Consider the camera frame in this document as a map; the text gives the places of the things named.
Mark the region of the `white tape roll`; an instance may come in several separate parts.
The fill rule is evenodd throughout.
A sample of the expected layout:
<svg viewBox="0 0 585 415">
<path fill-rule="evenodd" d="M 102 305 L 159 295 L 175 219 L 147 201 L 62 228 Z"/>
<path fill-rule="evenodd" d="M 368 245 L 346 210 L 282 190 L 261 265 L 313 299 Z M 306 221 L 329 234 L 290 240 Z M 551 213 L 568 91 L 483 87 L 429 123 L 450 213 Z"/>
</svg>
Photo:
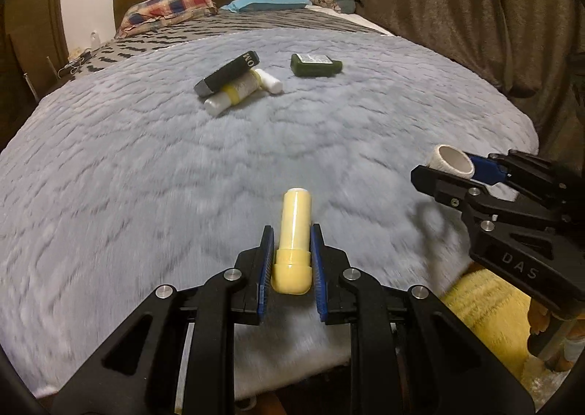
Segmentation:
<svg viewBox="0 0 585 415">
<path fill-rule="evenodd" d="M 430 169 L 446 172 L 462 179 L 472 179 L 475 173 L 475 166 L 469 156 L 446 144 L 434 147 L 427 165 Z"/>
</svg>

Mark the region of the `pale yellow small bottle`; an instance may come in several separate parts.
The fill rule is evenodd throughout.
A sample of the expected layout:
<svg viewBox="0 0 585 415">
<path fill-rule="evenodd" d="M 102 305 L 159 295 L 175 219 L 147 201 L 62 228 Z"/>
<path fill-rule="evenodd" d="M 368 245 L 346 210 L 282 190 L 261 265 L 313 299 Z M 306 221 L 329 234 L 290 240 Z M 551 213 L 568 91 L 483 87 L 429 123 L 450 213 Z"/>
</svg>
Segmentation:
<svg viewBox="0 0 585 415">
<path fill-rule="evenodd" d="M 280 239 L 273 262 L 272 288 L 280 294 L 303 295 L 312 287 L 310 256 L 312 197 L 293 187 L 284 194 Z"/>
</svg>

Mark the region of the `yellow fluffy rug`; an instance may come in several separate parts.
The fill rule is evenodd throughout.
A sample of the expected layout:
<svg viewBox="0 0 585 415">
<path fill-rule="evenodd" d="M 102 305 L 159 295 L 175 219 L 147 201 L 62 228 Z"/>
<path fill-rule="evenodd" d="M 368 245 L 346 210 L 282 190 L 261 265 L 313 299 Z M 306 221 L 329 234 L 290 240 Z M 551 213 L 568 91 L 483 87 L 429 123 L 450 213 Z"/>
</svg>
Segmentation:
<svg viewBox="0 0 585 415">
<path fill-rule="evenodd" d="M 566 373 L 553 373 L 528 352 L 531 299 L 496 274 L 465 274 L 442 301 L 521 382 L 537 409 L 566 379 Z"/>
</svg>

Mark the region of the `brown curtain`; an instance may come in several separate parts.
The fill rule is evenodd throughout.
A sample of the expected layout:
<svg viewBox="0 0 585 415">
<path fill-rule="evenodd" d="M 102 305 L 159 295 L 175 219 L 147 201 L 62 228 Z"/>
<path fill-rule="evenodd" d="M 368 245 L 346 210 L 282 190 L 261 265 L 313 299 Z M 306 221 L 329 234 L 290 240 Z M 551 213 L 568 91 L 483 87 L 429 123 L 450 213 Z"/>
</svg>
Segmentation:
<svg viewBox="0 0 585 415">
<path fill-rule="evenodd" d="M 532 119 L 542 157 L 584 168 L 584 0 L 357 0 L 394 34 L 473 70 Z"/>
</svg>

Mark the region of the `grey fluffy blanket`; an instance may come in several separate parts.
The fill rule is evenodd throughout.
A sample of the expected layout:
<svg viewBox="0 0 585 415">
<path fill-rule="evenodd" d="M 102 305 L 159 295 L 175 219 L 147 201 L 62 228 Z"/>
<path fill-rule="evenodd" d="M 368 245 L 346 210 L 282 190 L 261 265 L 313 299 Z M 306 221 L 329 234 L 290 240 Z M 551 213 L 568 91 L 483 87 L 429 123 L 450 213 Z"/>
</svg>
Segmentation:
<svg viewBox="0 0 585 415">
<path fill-rule="evenodd" d="M 211 116 L 193 88 L 248 51 L 284 91 Z M 296 77 L 293 53 L 343 70 Z M 292 187 L 356 267 L 446 291 L 467 233 L 409 177 L 439 144 L 533 154 L 539 138 L 470 70 L 376 33 L 224 34 L 80 77 L 1 154 L 2 347 L 33 393 L 59 389 L 158 285 L 192 288 L 258 245 Z"/>
</svg>

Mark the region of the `green flat bottle white label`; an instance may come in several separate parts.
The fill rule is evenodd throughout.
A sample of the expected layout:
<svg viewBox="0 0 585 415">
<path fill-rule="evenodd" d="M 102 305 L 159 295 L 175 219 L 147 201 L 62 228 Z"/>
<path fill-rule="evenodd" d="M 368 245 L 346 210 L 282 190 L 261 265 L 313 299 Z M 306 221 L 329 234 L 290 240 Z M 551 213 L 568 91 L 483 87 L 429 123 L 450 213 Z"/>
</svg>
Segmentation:
<svg viewBox="0 0 585 415">
<path fill-rule="evenodd" d="M 291 70 L 296 77 L 333 77 L 342 72 L 343 63 L 326 55 L 293 53 Z"/>
</svg>

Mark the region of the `white small bottle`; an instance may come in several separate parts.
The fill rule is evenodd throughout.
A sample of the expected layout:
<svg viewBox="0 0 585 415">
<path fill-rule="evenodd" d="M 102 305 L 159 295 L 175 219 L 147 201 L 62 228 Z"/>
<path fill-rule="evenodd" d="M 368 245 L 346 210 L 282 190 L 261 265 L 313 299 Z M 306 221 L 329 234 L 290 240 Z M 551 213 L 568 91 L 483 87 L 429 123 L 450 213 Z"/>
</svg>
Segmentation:
<svg viewBox="0 0 585 415">
<path fill-rule="evenodd" d="M 256 68 L 253 72 L 258 76 L 260 87 L 269 94 L 281 94 L 284 91 L 283 83 L 267 72 Z"/>
</svg>

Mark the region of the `black grey zigzag bedsheet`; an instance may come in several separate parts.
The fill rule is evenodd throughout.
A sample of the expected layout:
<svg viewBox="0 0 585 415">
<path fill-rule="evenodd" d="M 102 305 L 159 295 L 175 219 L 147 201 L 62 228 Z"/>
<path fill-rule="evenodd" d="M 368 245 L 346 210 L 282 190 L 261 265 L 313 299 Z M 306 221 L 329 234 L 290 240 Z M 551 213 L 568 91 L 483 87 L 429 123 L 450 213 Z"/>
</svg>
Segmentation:
<svg viewBox="0 0 585 415">
<path fill-rule="evenodd" d="M 320 6 L 299 9 L 234 13 L 219 10 L 212 16 L 199 17 L 180 24 L 165 26 L 124 39 L 113 39 L 100 46 L 91 56 L 72 69 L 75 79 L 102 71 L 134 56 L 201 38 L 257 29 L 307 28 L 342 32 L 390 31 L 358 15 L 338 13 Z"/>
</svg>

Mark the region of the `black rectangular tube box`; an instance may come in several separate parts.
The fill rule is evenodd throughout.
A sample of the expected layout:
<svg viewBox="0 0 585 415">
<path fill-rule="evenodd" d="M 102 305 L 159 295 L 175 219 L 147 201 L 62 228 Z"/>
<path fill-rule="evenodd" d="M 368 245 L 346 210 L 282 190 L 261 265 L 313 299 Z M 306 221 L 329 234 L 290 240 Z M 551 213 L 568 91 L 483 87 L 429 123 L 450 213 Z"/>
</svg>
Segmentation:
<svg viewBox="0 0 585 415">
<path fill-rule="evenodd" d="M 248 51 L 200 80 L 193 89 L 200 98 L 208 98 L 221 91 L 226 84 L 230 84 L 243 74 L 248 73 L 259 63 L 260 59 L 257 53 Z"/>
</svg>

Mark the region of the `blue pillow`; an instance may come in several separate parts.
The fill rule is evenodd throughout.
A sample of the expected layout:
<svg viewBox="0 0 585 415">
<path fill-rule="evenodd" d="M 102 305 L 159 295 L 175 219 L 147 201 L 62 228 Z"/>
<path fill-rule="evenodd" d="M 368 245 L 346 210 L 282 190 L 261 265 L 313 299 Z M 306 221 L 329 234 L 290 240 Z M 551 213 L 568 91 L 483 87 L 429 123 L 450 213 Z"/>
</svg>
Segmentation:
<svg viewBox="0 0 585 415">
<path fill-rule="evenodd" d="M 247 13 L 302 9 L 308 5 L 312 5 L 310 0 L 232 0 L 230 3 L 221 6 L 221 9 L 232 13 Z"/>
</svg>

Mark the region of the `white bottle on nightstand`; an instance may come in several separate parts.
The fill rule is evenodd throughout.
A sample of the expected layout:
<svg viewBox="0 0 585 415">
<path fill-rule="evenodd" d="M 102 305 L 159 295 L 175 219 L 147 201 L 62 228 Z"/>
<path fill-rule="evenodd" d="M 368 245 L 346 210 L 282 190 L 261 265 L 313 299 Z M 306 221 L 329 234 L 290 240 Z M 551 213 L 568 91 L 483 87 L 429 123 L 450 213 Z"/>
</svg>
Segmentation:
<svg viewBox="0 0 585 415">
<path fill-rule="evenodd" d="M 101 46 L 101 39 L 99 33 L 97 31 L 92 31 L 90 33 L 90 47 L 91 50 L 97 50 Z"/>
</svg>

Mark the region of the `brown wooden wardrobe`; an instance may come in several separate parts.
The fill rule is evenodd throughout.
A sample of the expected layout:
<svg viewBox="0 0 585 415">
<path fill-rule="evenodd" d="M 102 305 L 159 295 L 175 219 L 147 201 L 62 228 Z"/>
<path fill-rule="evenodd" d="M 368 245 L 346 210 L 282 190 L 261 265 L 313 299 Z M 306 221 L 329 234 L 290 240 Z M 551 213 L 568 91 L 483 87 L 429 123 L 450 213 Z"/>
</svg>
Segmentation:
<svg viewBox="0 0 585 415">
<path fill-rule="evenodd" d="M 45 95 L 67 61 L 60 0 L 1 0 L 1 146 Z"/>
</svg>

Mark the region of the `plaid pillow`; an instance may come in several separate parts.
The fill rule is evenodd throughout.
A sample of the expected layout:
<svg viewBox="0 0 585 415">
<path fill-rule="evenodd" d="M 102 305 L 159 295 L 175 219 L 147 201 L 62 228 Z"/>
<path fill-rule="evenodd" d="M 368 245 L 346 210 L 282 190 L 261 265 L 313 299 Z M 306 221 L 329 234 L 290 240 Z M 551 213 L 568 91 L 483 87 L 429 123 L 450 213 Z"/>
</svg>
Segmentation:
<svg viewBox="0 0 585 415">
<path fill-rule="evenodd" d="M 125 12 L 115 38 L 126 39 L 217 13 L 213 0 L 144 0 Z"/>
</svg>

